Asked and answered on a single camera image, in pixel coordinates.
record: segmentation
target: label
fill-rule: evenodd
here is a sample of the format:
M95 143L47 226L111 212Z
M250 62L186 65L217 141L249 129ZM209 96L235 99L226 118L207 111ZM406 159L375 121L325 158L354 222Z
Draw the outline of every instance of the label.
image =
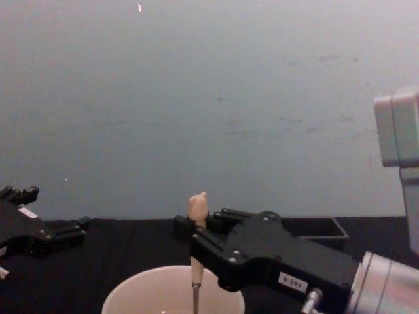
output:
M307 292L307 286L308 283L305 281L295 278L291 275L288 275L287 273L280 273L280 278L278 279L278 282L283 284L284 286L287 286L289 288L292 288L294 290L300 291L302 293Z
M25 214L26 216L28 216L29 218L38 218L38 216L34 213L32 213L29 209L27 209L26 207L21 207L19 208L19 212L21 212L22 214Z

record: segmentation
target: white bowl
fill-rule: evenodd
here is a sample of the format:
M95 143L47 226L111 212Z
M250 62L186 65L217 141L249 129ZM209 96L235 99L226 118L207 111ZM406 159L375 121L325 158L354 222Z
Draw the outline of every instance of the white bowl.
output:
M217 280L204 270L199 314L244 314L242 294L221 289ZM128 278L108 295L102 314L192 314L191 267L154 268Z

